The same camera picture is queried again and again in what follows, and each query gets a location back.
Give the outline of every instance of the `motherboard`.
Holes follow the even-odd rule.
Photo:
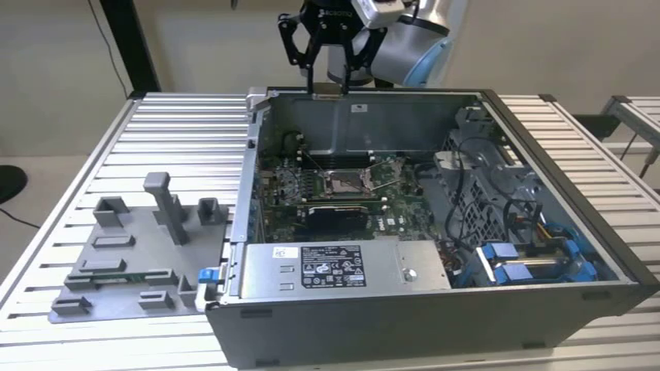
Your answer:
[[[418,168],[396,154],[266,158],[259,172],[266,242],[436,240]]]

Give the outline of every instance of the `power supply label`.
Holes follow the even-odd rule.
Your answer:
[[[359,245],[300,247],[306,288],[362,288],[367,275]]]

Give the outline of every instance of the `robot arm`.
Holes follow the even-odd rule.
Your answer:
[[[323,46],[330,47],[328,77],[343,94],[375,78],[424,86],[448,54],[450,5],[451,0],[303,0],[298,15],[280,15],[278,28],[290,63],[307,77],[307,92],[314,92]],[[303,52],[294,43],[300,24],[310,33]]]

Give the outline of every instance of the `cable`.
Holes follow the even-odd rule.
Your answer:
[[[544,225],[543,225],[542,223],[536,223],[536,226],[539,227],[540,234],[542,234],[542,235],[543,235],[547,239],[554,238],[554,237],[550,235],[550,233],[548,233],[548,231],[546,230]]]
[[[284,150],[284,145],[286,145],[286,142],[287,142],[287,137],[291,135],[291,134],[296,134],[296,136],[302,135],[303,133],[298,130],[290,130],[290,131],[286,131],[282,135],[282,140],[280,140],[280,152],[283,154],[286,154],[286,150]]]
[[[638,133],[635,133],[635,135],[632,136],[631,141],[628,142],[628,145],[626,146],[626,149],[623,150],[622,157],[619,158],[622,161],[623,161],[623,158],[626,157],[626,154],[628,153],[628,150],[631,149],[632,142],[636,140],[636,138],[638,138]]]
[[[323,167],[319,165],[319,162],[314,161],[314,158],[312,158],[312,156],[307,153],[307,151],[304,151],[304,150],[303,150],[303,151],[300,151],[300,152],[302,152],[302,153],[307,156],[307,158],[310,158],[310,160],[312,160],[314,165],[316,165],[316,167],[318,167],[318,168],[319,168],[319,169],[324,172],[326,170],[324,170],[324,169],[323,169]]]
[[[644,164],[644,167],[642,168],[642,172],[640,172],[640,179],[644,179],[644,175],[647,175],[647,171],[648,171],[650,166],[651,166],[651,164]]]
[[[42,228],[42,226],[38,226],[36,224],[32,224],[30,222],[26,222],[24,220],[20,220],[19,218],[16,218],[12,214],[10,214],[10,212],[0,208],[0,213],[3,213],[4,215],[7,215],[10,217],[11,220],[14,220],[15,222],[19,222],[20,224],[26,224],[27,226],[31,226],[32,228]]]
[[[94,10],[92,0],[87,0],[87,3],[90,5],[90,10],[92,11],[92,16],[94,16],[94,21],[96,22],[96,27],[99,28],[99,32],[102,33],[103,41],[106,42],[107,53],[111,57],[112,69],[115,70],[116,79],[120,81],[122,89],[124,91],[124,98],[128,99],[128,92],[126,90],[124,80],[122,79],[120,71],[118,70],[116,64],[115,64],[115,57],[112,56],[111,43],[107,41],[106,33],[103,32],[102,23],[99,22],[99,17],[96,16],[96,10]]]
[[[456,213],[456,208],[458,204],[460,203],[462,196],[463,196],[463,187],[466,185],[466,165],[463,164],[463,157],[462,157],[462,147],[468,141],[486,141],[491,143],[492,145],[496,145],[488,138],[484,137],[470,137],[463,139],[462,143],[458,145],[456,148],[456,153],[458,153],[458,164],[459,164],[459,175],[458,175],[458,185],[456,185],[456,191],[454,192],[454,201],[452,201],[452,209],[450,209],[450,212],[447,214],[447,219],[444,220],[444,231],[450,237],[450,239],[459,244],[460,246],[464,246],[468,250],[470,247],[460,241],[459,238],[456,238],[452,234],[452,230],[450,229],[450,224],[451,220],[454,218],[454,214]]]

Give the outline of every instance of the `black cable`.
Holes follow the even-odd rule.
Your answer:
[[[286,144],[286,142],[287,142],[287,137],[288,137],[291,134],[300,135],[300,134],[302,134],[302,132],[300,132],[300,131],[298,131],[298,130],[290,130],[290,131],[286,131],[286,132],[283,133],[283,135],[282,135],[282,139],[280,139],[280,152],[282,152],[283,154],[286,154],[286,153],[287,153],[287,152],[286,152],[286,150],[284,150],[284,144]]]
[[[456,208],[458,204],[460,203],[462,196],[463,196],[463,187],[466,186],[466,165],[463,164],[463,157],[462,157],[462,147],[468,141],[486,141],[491,143],[492,145],[496,145],[488,138],[484,137],[470,137],[463,139],[462,143],[458,145],[456,148],[456,153],[458,153],[458,164],[459,164],[459,175],[458,175],[458,185],[456,185],[456,191],[454,192],[454,201],[452,201],[452,209],[450,209],[450,212],[447,214],[447,219],[444,220],[444,232],[447,233],[450,239],[459,245],[466,247],[470,250],[470,247],[456,238],[452,234],[452,230],[450,229],[450,224],[454,218],[454,214],[456,213]]]
[[[627,145],[626,149],[623,150],[622,157],[619,158],[622,161],[623,161],[623,158],[626,157],[626,154],[628,153],[628,150],[631,149],[632,142],[636,140],[636,138],[638,138],[638,133],[635,133],[635,135],[632,136],[631,141],[628,142],[628,145]]]
[[[19,222],[20,224],[26,224],[27,226],[31,226],[32,228],[42,228],[42,226],[38,226],[36,224],[32,224],[31,222],[26,222],[24,220],[20,220],[19,218],[16,218],[12,214],[10,214],[10,212],[0,208],[0,213],[3,213],[4,215],[7,215],[10,217],[11,220],[14,220],[15,222]]]
[[[106,42],[107,53],[111,57],[112,69],[115,70],[116,79],[120,81],[122,89],[124,90],[124,98],[128,99],[128,92],[126,90],[124,80],[122,79],[120,71],[118,70],[116,64],[115,64],[115,56],[112,55],[111,43],[107,41],[106,32],[103,31],[102,23],[99,22],[99,17],[96,16],[96,10],[94,10],[92,0],[87,0],[87,3],[90,5],[90,10],[92,11],[92,16],[94,16],[94,21],[96,22],[96,27],[99,28],[99,32],[102,33],[103,41]]]
[[[642,172],[640,172],[640,179],[644,179],[644,175],[647,175],[647,171],[648,171],[650,166],[651,166],[651,164],[644,164],[644,167],[642,168]]]

